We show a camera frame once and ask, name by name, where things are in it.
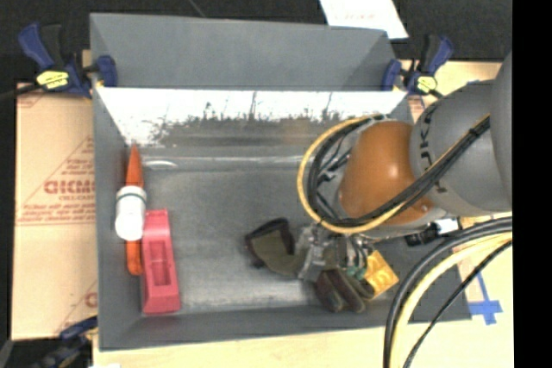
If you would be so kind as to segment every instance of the cardboard box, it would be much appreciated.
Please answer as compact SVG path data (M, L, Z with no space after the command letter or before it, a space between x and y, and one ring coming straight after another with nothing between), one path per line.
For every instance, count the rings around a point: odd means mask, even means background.
M492 78L493 75L496 75L498 67L499 65L494 63L448 62L438 75L446 71L450 73L451 79L456 79L458 85L462 85L467 79L481 78L481 76ZM83 176L83 165L86 164L83 160L85 161L85 155L91 155L90 145L83 147L86 139L91 141L91 104L80 98L43 96L42 94L29 95L24 98L30 100L38 97L41 98L36 103L28 102L26 104L29 109L28 113L18 110L20 115L17 123L18 131L21 128L20 133L18 132L18 146L25 148L18 152L17 181L22 183L21 189L27 187L29 190L20 193L18 185L17 208L25 207L24 203L27 201L29 204L36 204L38 208L47 204L48 209L52 206L51 210L63 210L63 207L57 208L56 205L60 203L60 192L63 191L62 189L65 189L65 192L68 192L69 189L76 190L74 184L49 184L48 189L51 192L48 193L47 203L46 200L40 199L39 190L45 189L46 181L58 179L62 181L61 178L70 172L76 173L75 176ZM47 110L46 105L50 100L51 109ZM55 125L52 122L59 123L58 130L53 130ZM59 128L63 127L72 128L72 131L76 133L73 132L71 135L59 131ZM57 152L60 152L59 157L53 154ZM68 161L69 159L77 161L69 167L67 165L71 163ZM45 164L48 166L45 166L44 170L36 172L40 170L41 165ZM81 166L74 168L73 166L77 164L81 164ZM23 183L27 183L26 177L30 177L31 181L29 184L23 185ZM81 194L84 188L79 187ZM28 216L21 216L22 220L26 219L26 224L22 226L18 223L16 226L12 317L12 339L16 340L54 336L69 323L84 319L97 311L95 226L87 224L86 217L81 218L82 213L76 212L72 213L72 216L79 224L74 224L74 226L72 224L65 226L48 224L47 211L40 213L41 210L46 209L37 208L36 210L39 212L37 214L32 212L34 210L32 207L29 205L25 209ZM77 210L76 207L65 208L65 210L68 209ZM63 219L67 213L54 212L54 215L58 216L61 222L69 222L69 220ZM60 250L66 251L66 254L60 253ZM42 274L45 266L37 265L37 262L45 261L48 262L47 274ZM468 292L468 301L485 301L488 297L491 297L492 300L500 300L502 312L496 315L497 324L487 326L485 318L480 315L474 315L471 321L440 324L438 328L442 328L442 333L434 332L433 338L428 340L428 345L425 346L427 353L423 349L418 356L420 359L427 360L425 366L442 365L442 354L439 355L439 359L435 354L430 354L433 339L444 352L454 355L454 350L457 349L456 337L458 335L463 335L466 340L469 340L470 352L469 357L463 352L462 359L455 356L455 365L470 366L470 363L474 364L475 361L483 365L486 362L487 365L492 366L513 365L511 328L513 302L511 301L510 275L511 254L507 253L484 273L486 287L473 284L472 289ZM421 329L422 325L411 327L413 333L419 332ZM336 366L341 365L345 360L359 364L366 362L378 364L380 363L382 336L383 329L376 327L354 331L306 333L276 338L253 338L184 346L161 345L148 349L118 351L100 349L100 345L95 339L94 361L95 364L101 366L119 363L124 367L159 364L180 366L182 360L185 360L190 366L213 366L222 363L232 365L234 362L235 365L313 366L316 363L319 366ZM495 345L499 346L500 352L493 350ZM511 351L504 351L505 348L510 348Z
M17 99L11 339L39 339L97 313L90 100Z

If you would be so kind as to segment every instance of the blue clamp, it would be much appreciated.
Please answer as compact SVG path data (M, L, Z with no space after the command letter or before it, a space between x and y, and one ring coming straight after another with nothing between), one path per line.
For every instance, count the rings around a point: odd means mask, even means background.
M440 97L441 94L436 90L435 74L450 59L453 52L454 47L447 37L428 35L417 66L412 62L410 69L405 71L397 59L389 62L381 81L381 90L392 90L393 86L397 86L405 88L409 94L432 94Z
M65 368L84 353L90 341L85 334L97 327L97 316L78 322L60 333L61 344L28 368Z
M79 69L75 57L65 60L60 51L60 25L41 28L33 22L18 35L19 44L39 68L36 83L48 92L66 92L91 98L91 81L87 74L97 72L105 86L116 86L115 61L99 57L92 66Z

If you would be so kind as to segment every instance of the cardboard sheet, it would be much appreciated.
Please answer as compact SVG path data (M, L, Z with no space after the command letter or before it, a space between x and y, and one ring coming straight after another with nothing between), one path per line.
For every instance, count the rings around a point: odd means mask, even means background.
M91 101L17 101L11 339L56 336L97 311Z

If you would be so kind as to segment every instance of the dark gray object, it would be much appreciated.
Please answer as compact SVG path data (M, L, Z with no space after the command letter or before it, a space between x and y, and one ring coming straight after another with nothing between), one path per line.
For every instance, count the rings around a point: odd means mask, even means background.
M384 31L280 22L91 15L92 57L120 86L380 90L394 58Z
M101 53L114 57L121 84L126 86L195 87L201 83L202 88L222 84L230 89L343 90L352 84L360 88L365 81L370 89L383 75L376 67L392 57L379 31L122 15L93 15L91 28L94 57ZM216 42L216 51L195 45L196 37L203 44ZM273 46L266 48L269 42ZM367 69L371 74L361 75ZM407 117L405 103L397 107L396 114ZM284 131L278 137L278 130L274 132L273 125L263 122L236 125L230 146L224 144L228 137L217 137L207 127L194 129L200 133L194 134L190 145L141 150L146 160L148 208L169 211L182 301L182 309L175 314L144 316L140 279L127 273L124 245L114 229L115 195L124 185L129 153L115 120L95 93L101 349L385 324L393 290L373 300L364 314L336 315L318 304L307 283L250 265L243 248L246 233L280 216L290 220L294 233L309 223L295 191L297 158L321 129L306 124L301 126L301 136L286 137ZM251 141L265 140L266 134L272 137L270 145ZM432 247L409 248L399 239L378 249L401 278ZM440 304L449 287L459 282L456 271L447 273L429 291L428 302L415 318L427 321L434 314L431 306ZM447 313L448 319L468 317L463 300Z
M411 167L419 177L491 111L494 81L467 84L431 104L411 137ZM428 197L451 215L483 216L511 209L499 174L492 124L440 179Z

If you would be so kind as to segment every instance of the yellow clamp label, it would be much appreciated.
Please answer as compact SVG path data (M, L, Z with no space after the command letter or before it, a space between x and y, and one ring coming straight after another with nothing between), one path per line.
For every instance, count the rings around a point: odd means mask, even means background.
M367 258L364 279L373 287L373 296L379 296L398 282L398 277L377 250Z
M36 82L46 89L56 89L69 84L69 74L65 71L44 71L37 78Z
M419 77L417 80L417 88L421 92L429 94L432 90L437 89L437 80L428 76Z

